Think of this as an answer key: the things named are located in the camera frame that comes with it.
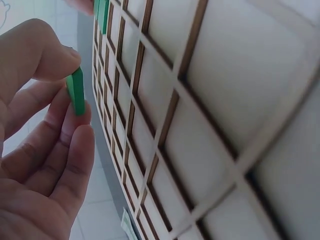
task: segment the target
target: wooden frame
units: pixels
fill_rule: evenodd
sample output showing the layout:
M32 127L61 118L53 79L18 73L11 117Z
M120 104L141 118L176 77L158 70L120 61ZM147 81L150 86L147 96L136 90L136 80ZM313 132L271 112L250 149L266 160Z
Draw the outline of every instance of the wooden frame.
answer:
M246 174L262 159L266 151L273 146L286 126L288 126L290 121L295 117L295 113L303 100L308 96L315 81L319 79L320 32L319 29L306 18L298 16L288 7L279 4L277 0L248 0L250 4L272 16L276 21L297 35L306 47L295 71L292 73L290 87L286 90L286 94L281 97L273 114L269 116L249 144L239 151L229 141L224 131L219 128L219 124L216 123L214 116L211 116L206 111L206 106L204 106L200 99L193 93L190 86L184 82L184 76L191 62L208 1L211 0L192 1L188 12L189 16L191 16L190 21L186 23L188 26L186 29L188 30L184 33L183 42L174 62L170 61L166 54L148 35L153 0L145 0L144 17L140 22L128 11L128 0L123 0L122 3L117 0L110 0L105 58L101 54L102 35L99 31L97 21L95 21L93 29L92 86L101 124L104 129L106 144L111 152L118 179L121 182L125 198L136 220L136 225L141 237L145 239L150 238L144 230L140 216L148 222L149 231L153 234L154 239L164 239L159 236L159 231L157 231L157 225L159 224L165 226L164 231L167 231L167 239L170 240L178 239L183 233L190 229L196 231L199 239L207 239L207 234L199 227L199 221L209 211L216 208L230 192L238 189L255 212L267 238L270 240L280 240L283 236L279 233L268 211L261 204L260 199L248 183ZM120 19L113 18L115 9L120 11ZM113 21L119 22L117 42L112 42L111 40ZM139 38L132 75L128 75L122 63L121 54L125 25L130 26ZM138 94L145 51L153 57L172 82L169 104L166 106L164 114L161 116L156 127L151 123ZM115 60L113 80L111 80L108 75L108 62L110 58ZM130 89L128 112L122 112L118 101L120 76L124 77L127 87ZM108 93L112 94L112 109L110 109L107 104ZM179 177L176 175L175 169L171 165L171 160L165 151L166 138L180 101L183 101L191 111L198 116L201 124L209 131L211 144L217 147L219 151L218 154L221 156L227 172L223 179L215 184L208 195L198 204L194 204L188 198L188 193L186 193ZM135 116L141 119L142 127L147 132L148 137L153 139L148 149L147 162L142 160L142 156L137 151L137 146L133 139ZM116 132L117 118L119 118L117 123L120 124L120 128L125 133L123 147ZM129 169L129 154L134 156L139 166L139 175L143 178L140 188L137 187L131 169ZM179 224L175 224L175 226L171 224L166 215L152 184L157 165L161 165L164 169L168 181L175 191L183 211L186 213ZM128 183L132 191L135 192L134 194L137 200L133 200L133 196L131 196L128 190ZM154 222L146 210L145 200L147 196L148 198L150 197L151 204L161 216L160 223Z

